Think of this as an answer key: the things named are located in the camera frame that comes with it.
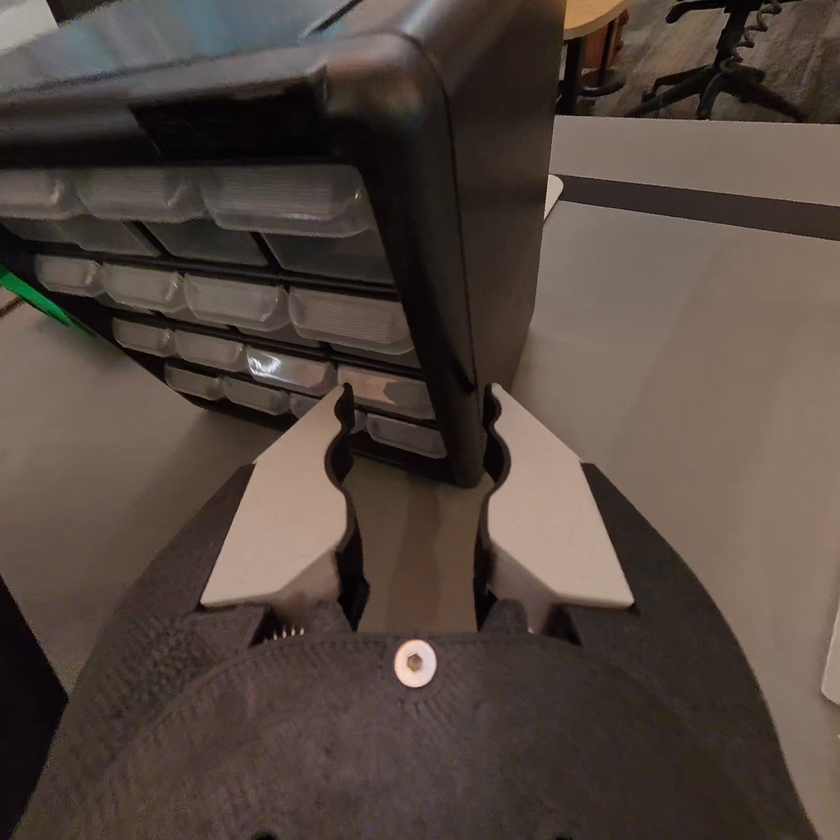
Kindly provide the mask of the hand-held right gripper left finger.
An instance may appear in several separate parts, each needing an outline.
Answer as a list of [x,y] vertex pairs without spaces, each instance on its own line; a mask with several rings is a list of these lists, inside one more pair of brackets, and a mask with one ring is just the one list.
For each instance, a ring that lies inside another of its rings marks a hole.
[[257,458],[202,607],[361,609],[361,531],[344,486],[354,420],[352,390],[338,385]]

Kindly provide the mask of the black mesh office chair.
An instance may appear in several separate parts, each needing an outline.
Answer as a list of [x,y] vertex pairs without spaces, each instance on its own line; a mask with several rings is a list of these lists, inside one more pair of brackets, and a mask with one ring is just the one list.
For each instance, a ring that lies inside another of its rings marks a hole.
[[742,49],[755,46],[753,34],[768,30],[768,18],[781,13],[779,1],[683,1],[669,9],[665,21],[672,25],[690,12],[720,9],[727,16],[710,64],[659,77],[646,90],[627,118],[659,114],[662,109],[692,97],[698,98],[696,119],[709,120],[718,97],[725,93],[741,104],[754,104],[798,123],[805,112],[768,88],[765,71],[743,63]]

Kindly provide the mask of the black flat strip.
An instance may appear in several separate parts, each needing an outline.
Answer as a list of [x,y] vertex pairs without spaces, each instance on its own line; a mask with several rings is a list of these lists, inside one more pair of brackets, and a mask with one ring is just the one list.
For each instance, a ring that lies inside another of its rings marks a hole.
[[839,207],[561,175],[565,202],[768,233],[839,240]]

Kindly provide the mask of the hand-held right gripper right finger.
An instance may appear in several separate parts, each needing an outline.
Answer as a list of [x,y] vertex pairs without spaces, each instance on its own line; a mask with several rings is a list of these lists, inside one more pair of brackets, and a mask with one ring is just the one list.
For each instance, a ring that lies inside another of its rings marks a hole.
[[559,607],[632,607],[579,456],[498,383],[482,411],[492,485],[480,509],[481,623],[501,601],[521,605],[533,634]]

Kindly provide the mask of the bank of small clear drawers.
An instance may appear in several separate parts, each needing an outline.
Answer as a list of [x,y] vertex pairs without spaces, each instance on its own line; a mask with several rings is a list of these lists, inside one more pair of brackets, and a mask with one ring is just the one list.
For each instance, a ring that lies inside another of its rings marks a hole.
[[191,403],[290,425],[337,385],[367,445],[446,457],[361,175],[2,170],[2,257]]

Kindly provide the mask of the black drawer cabinet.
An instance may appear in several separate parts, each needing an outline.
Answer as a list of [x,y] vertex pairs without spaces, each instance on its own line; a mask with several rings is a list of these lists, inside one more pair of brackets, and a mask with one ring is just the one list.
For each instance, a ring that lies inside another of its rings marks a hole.
[[[511,385],[534,310],[562,17],[551,2],[103,3],[2,51],[2,170],[354,168],[447,454],[351,445],[474,487],[485,391]],[[98,309],[2,266],[174,392]]]

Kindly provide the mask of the green plastic bin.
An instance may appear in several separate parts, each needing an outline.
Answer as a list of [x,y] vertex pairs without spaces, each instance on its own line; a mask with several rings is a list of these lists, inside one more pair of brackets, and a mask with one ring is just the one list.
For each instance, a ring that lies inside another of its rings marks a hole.
[[14,296],[16,301],[28,304],[31,308],[38,310],[63,326],[77,329],[88,335],[94,335],[93,331],[73,318],[59,305],[3,267],[1,268],[1,285],[2,288]]

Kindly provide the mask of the large clear plastic bin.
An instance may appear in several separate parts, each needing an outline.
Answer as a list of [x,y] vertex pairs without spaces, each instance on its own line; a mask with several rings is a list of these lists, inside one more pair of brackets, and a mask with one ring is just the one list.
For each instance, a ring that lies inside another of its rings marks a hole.
[[826,662],[822,673],[822,695],[834,705],[839,706],[839,651],[840,651],[840,611],[836,609],[833,632],[827,649]]

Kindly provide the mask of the black stand frame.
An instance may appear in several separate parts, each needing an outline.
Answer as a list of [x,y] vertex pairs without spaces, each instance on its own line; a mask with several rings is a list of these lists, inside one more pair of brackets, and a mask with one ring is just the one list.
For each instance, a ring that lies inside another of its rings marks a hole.
[[579,100],[612,96],[625,87],[626,76],[615,63],[623,48],[623,29],[628,19],[626,10],[593,34],[563,42],[555,115],[574,115]]

